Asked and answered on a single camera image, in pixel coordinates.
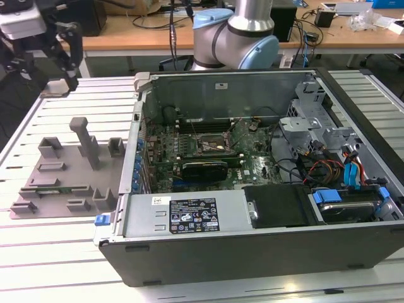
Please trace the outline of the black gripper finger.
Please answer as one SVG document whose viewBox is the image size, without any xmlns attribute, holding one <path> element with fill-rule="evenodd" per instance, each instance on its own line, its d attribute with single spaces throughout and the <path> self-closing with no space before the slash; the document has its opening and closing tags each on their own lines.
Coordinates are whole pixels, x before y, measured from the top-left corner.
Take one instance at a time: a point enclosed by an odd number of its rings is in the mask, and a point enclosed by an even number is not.
<svg viewBox="0 0 404 303">
<path fill-rule="evenodd" d="M 79 23 L 56 22 L 47 27 L 44 54 L 64 73 L 68 91 L 78 86 L 77 69 L 83 60 L 83 36 Z"/>
<path fill-rule="evenodd" d="M 26 80 L 32 80 L 35 64 L 33 57 L 22 51 L 14 53 L 12 44 L 5 39 L 1 39 L 1 65 L 6 71 L 16 71 Z"/>
</svg>

